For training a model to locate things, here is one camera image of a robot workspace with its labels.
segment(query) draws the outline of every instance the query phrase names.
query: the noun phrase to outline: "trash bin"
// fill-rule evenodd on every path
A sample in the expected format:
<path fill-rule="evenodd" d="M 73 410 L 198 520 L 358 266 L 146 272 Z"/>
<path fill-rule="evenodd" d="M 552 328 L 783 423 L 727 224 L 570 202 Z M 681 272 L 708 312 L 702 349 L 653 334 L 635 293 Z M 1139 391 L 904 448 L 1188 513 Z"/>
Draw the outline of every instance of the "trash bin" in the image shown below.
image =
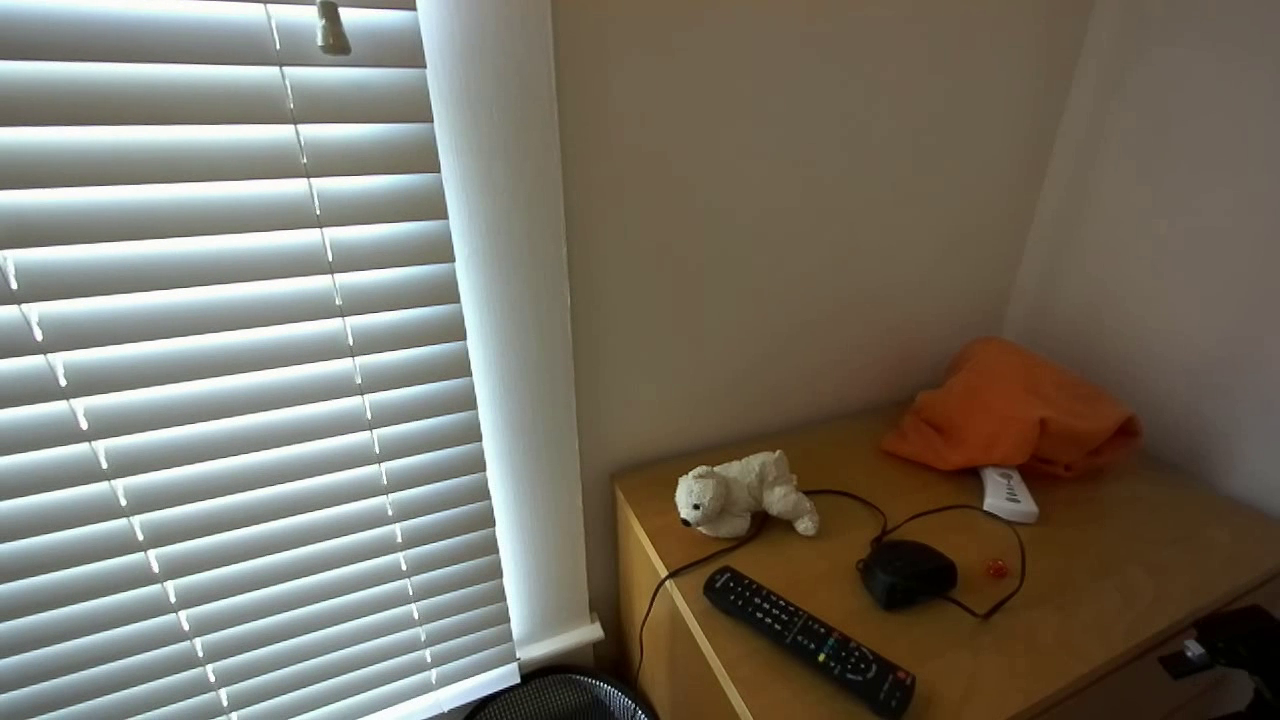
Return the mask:
<path fill-rule="evenodd" d="M 558 666 L 480 700 L 470 720 L 658 720 L 658 713 L 617 679 Z"/>

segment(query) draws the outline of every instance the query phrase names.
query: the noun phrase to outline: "desk surface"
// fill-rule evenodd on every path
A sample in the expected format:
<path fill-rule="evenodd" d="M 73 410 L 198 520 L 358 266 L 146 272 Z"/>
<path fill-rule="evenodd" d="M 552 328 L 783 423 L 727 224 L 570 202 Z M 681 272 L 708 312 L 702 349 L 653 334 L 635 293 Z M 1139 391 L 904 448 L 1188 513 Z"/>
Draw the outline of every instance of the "desk surface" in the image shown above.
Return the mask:
<path fill-rule="evenodd" d="M 724 549 L 681 528 L 673 513 L 677 477 L 705 458 L 783 448 L 803 488 L 859 490 L 890 520 L 982 504 L 976 477 L 936 477 L 876 451 L 890 420 L 893 410 L 849 415 L 649 464 L 621 477 L 621 506 L 635 520 L 653 564 L 670 570 Z M 881 520 L 832 497 L 817 498 L 824 515 L 817 538 L 773 522 L 724 564 L 917 673 L 910 714 L 1052 706 L 1280 570 L 1280 522 L 1145 457 L 1091 479 L 1032 479 L 1032 497 L 1042 522 L 1024 528 L 1027 580 L 991 619 L 974 619 L 940 598 L 881 610 L 855 580 L 855 561 Z M 1018 538 L 982 513 L 932 515 L 902 534 L 943 549 L 959 564 L 957 597 L 976 607 L 1004 597 L 1018 576 Z M 708 607 L 702 584 L 716 564 L 677 576 L 670 592 L 740 714 L 855 714 L 855 700 Z"/>

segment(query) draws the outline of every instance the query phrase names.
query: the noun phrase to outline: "plush toy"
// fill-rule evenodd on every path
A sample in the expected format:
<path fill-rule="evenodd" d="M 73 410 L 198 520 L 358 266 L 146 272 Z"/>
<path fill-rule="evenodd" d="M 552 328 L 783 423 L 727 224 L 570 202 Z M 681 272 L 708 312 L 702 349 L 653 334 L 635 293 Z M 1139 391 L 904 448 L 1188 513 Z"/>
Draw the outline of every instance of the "plush toy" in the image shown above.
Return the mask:
<path fill-rule="evenodd" d="M 783 451 L 756 451 L 683 471 L 677 482 L 677 513 L 705 534 L 747 534 L 756 513 L 790 520 L 799 534 L 817 534 L 820 528 Z"/>

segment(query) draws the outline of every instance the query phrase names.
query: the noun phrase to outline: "black mouse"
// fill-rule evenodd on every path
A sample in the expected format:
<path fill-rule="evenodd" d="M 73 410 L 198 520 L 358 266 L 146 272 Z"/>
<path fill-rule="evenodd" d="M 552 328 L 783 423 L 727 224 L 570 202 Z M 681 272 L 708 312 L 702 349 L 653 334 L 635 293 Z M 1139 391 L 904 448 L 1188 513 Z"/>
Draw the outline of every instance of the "black mouse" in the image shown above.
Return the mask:
<path fill-rule="evenodd" d="M 917 538 L 881 538 L 859 561 L 859 580 L 881 607 L 910 607 L 928 597 L 949 597 L 957 588 L 953 557 L 936 551 L 932 542 Z"/>

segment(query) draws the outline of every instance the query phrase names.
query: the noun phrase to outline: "folded fabric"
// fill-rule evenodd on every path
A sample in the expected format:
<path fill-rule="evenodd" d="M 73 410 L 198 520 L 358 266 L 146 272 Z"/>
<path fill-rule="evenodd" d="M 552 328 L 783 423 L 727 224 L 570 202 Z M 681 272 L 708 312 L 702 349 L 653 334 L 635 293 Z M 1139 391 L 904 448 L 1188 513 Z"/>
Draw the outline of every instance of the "folded fabric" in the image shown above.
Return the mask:
<path fill-rule="evenodd" d="M 912 398 L 881 448 L 940 471 L 997 464 L 1090 477 L 1136 441 L 1136 415 L 1108 391 L 1009 340 L 976 340 L 940 387 Z"/>

